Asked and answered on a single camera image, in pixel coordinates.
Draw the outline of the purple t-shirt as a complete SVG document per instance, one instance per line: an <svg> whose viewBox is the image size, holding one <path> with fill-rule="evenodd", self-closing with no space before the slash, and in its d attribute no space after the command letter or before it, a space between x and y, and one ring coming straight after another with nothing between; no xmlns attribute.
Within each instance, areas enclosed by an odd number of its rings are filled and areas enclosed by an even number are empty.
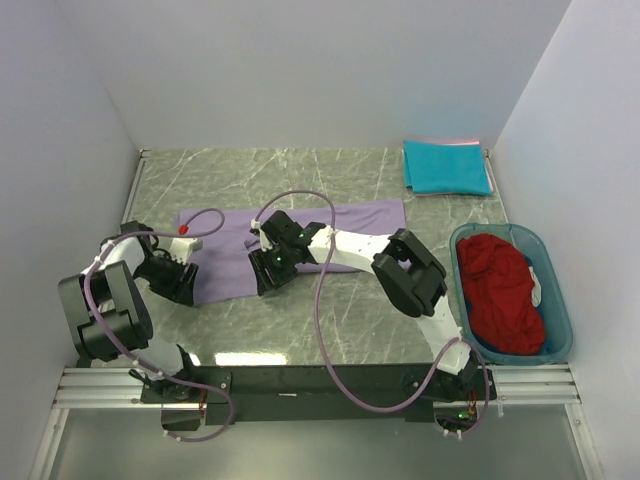
<svg viewBox="0 0 640 480"><path fill-rule="evenodd" d="M338 229L360 234L392 234L406 228L404 203L400 198L365 203L336 205ZM251 297L257 294L257 282L249 252L259 245L250 233L250 222L259 209L225 210L222 228L202 240L202 247L190 256L198 265L193 298L195 306ZM301 226L310 222L329 225L329 207L285 210ZM189 232L203 232L217 226L220 216L207 212L189 224Z"/></svg>

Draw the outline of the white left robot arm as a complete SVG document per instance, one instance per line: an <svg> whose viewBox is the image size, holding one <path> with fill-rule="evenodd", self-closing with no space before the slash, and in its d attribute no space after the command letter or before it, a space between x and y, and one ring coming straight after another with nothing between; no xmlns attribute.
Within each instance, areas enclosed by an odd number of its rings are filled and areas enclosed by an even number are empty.
<svg viewBox="0 0 640 480"><path fill-rule="evenodd" d="M104 325L132 353L147 352L150 362L160 371L129 374L159 398L167 401L192 401L200 394L200 378L184 348L156 338L150 313L135 280L148 283L151 292L176 304L194 305L194 284L198 266L189 261L202 248L194 238L172 238L166 248L160 246L154 230L138 221L120 226L121 235L144 231L141 237L128 238L116 245L98 265L89 280L89 290ZM91 311L84 290L86 273L67 277L58 284L58 294L67 319L79 364L93 360L109 362L121 352L112 343Z"/></svg>

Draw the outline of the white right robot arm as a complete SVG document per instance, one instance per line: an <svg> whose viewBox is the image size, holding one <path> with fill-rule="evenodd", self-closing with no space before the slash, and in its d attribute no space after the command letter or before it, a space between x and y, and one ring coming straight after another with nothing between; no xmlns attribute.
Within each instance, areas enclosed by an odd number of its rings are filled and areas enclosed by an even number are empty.
<svg viewBox="0 0 640 480"><path fill-rule="evenodd" d="M434 383L446 400L473 389L479 361L462 341L450 310L442 264L409 230L361 234L311 222L303 227L277 210L267 220L251 221L259 247L249 253L257 293L269 294L294 280L298 267L341 265L376 277L390 303L415 318L436 364Z"/></svg>

